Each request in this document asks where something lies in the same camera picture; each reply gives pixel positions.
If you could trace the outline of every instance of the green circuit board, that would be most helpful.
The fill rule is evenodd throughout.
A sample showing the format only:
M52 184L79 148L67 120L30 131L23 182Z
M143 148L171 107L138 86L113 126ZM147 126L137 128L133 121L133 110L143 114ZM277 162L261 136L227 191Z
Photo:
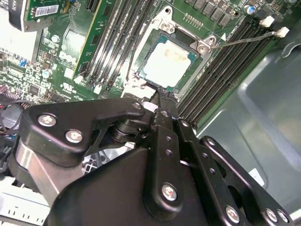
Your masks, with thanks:
M130 45L130 43L135 43L135 36L132 35L128 40L125 39L128 42L127 46L125 46L122 38L131 32L131 28L140 31L138 25L131 23L130 17L124 20L124 23L126 23L124 30L120 28L124 32L124 34L120 35L121 39L118 40L120 43L117 41L112 45L110 51L113 53L115 51L119 55L116 55L117 60L112 61L112 67L107 70L108 75L103 78L104 82L101 87L97 87L97 83L90 83L91 75L84 76L78 81L76 78L81 75L80 73L84 71L83 68L87 67L94 57L99 42L102 40L101 38L108 32L106 28L113 24L112 19L114 18L116 6L120 4L135 15L136 8L131 7L137 5L138 2L143 1L100 0L91 2L91 0L82 0L69 2L67 13L56 16L53 24L49 28L44 29L35 62L27 61L25 65L22 65L20 64L24 60L22 56L18 58L14 53L1 49L1 83L8 86L7 92L10 95L28 99L35 103L123 97L127 68L133 52L133 45ZM169 6L172 8L172 20L175 23L200 39L214 35L217 44L227 42L245 20L245 5L254 6L255 11L265 9L268 11L267 15L277 15L282 23L288 27L300 16L300 2L287 4L282 0L269 0L268 2L263 0L204 0L204 5L201 9L196 8L196 0L154 0L152 3L144 14L144 30L146 30L151 20L158 13ZM214 16L217 10L220 11L220 15ZM229 20L227 22L222 21L224 17L227 17ZM169 40L174 39L174 36L168 35L162 30L154 29L137 60L133 62L132 71L136 72L139 68L143 69L149 54L156 47L158 38L162 35L165 35ZM268 52L272 46L269 45L269 48L265 49L265 51ZM191 49L188 52L198 54ZM205 67L210 65L218 52L219 50L212 52ZM191 85L187 86L187 81L195 74L196 68L202 61L202 57L196 56L176 86L168 87L167 89L175 93L179 93L182 90L183 96L185 96L190 87L200 78L203 70L198 72Z

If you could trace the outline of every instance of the screw hole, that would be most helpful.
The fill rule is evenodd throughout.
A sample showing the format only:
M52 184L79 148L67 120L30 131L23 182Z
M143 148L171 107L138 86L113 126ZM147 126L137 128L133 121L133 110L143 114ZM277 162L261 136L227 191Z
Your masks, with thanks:
M215 170L214 170L213 168L210 168L210 172L211 172L212 174L215 174Z
M168 142L171 142L171 137L166 137L166 140L167 140Z
M171 155L173 154L173 152L170 151L169 149L167 149L167 150L165 151L165 153L166 153L167 156L171 156Z

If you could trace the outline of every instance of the screw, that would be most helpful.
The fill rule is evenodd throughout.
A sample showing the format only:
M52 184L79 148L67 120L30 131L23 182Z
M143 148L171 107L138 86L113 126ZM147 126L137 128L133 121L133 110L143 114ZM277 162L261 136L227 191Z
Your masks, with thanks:
M38 122L42 126L51 127L56 124L56 119L51 115L44 114L38 118Z
M164 197L169 201L174 201L177 199L177 192L175 191L175 188L171 185L164 184L162 186L162 193Z
M170 28L170 25L169 25L169 24L163 23L163 24L161 25L161 29L162 29L163 31L165 31L165 32L168 31L169 28Z
M288 219L285 216L285 214L281 210L277 210L278 215L286 222L288 223Z
M66 135L66 139L71 143L79 143L83 140L82 134L77 130L69 130Z
M270 209L266 209L266 212L267 212L268 217L269 217L272 221L274 221L274 222L277 222L277 221L278 221L278 220L277 220L277 217L276 217L276 214L275 214L273 211L271 211Z
M136 108L136 109L138 109L138 110L141 109L140 104L138 104L137 102L133 103L132 105L133 105L134 108Z
M226 206L226 213L232 222L234 222L236 224L239 223L239 215L237 214L236 210L233 209L233 207Z
M182 124L183 124L183 126L189 127L188 123L184 120L182 120Z
M209 144L215 145L215 143L214 143L214 141L212 139L209 138L207 141L208 141Z
M168 116L169 116L169 114L168 114L167 111L161 111L161 114L164 115L165 117L168 117Z

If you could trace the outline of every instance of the dimm slot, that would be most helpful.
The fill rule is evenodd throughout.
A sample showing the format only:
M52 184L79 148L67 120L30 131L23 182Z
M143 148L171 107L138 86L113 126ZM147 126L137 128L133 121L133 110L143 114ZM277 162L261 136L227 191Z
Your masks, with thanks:
M270 40L263 40L262 43L258 46L258 48L263 48L264 46L266 46L268 44ZM248 59L248 61L252 61L256 58L257 54L253 54L252 57L250 59ZM246 67L242 66L242 68L239 70L238 73L236 73L235 77L232 77L231 80L229 82L227 82L226 86L223 86L223 88L221 90L219 90L219 92L217 92L213 98L210 100L210 102L208 102L206 104L206 108L204 108L202 111L199 112L198 115L196 115L194 118L191 118L192 121L200 121L202 117L205 116L205 114L211 109L211 107L216 104L216 102L223 96L223 94L229 89L229 86L235 82L239 76L241 75L241 73L243 72L244 69L246 69Z
M256 34L256 30L248 30L244 33L242 38L249 38ZM245 48L247 44L234 46L234 48L231 49L231 52L228 53L225 57L226 59L222 62L222 64L218 67L217 70L209 74L209 81L204 84L204 86L199 90L198 92L198 99L191 100L192 103L189 105L188 108L185 109L185 117L188 115L193 114L196 107L198 106L197 103L200 103L203 98L206 97L208 92L214 87L214 85L217 83L217 81L222 78L224 73L227 71L228 67L233 64L233 61L235 61L236 57L241 53L241 51Z
M123 35L123 31L124 31L124 27L125 26L121 26L122 23L127 22L127 18L129 16L129 9L132 6L132 2L131 1L127 1L126 4L123 5L123 8L121 10L122 14L118 17L118 20L116 22L116 25L114 27L114 29L112 30L112 34L111 36L106 40L106 44L103 47L103 51L101 54L101 57L99 58L99 61L97 62L97 66L96 69L94 70L93 74L91 75L90 80L97 84L101 79L102 79L102 73L101 70L106 62L106 60L108 59L108 56L110 54L111 48L114 43L114 40L116 39L116 36L120 36Z
M244 23L241 25L240 29L235 33L235 35L229 40L229 42L233 40L239 40L243 36L243 34L250 28L250 24ZM206 69L205 73L202 75L197 84L193 87L193 89L189 92L189 94L183 98L183 100L178 104L178 111L180 113L183 112L185 106L190 104L190 100L194 99L198 95L198 90L204 85L204 82L207 79L208 74L214 71L219 65L222 63L222 60L225 59L225 56L234 48L234 46L229 46L227 48L221 49L218 55L215 57L214 61L209 65Z

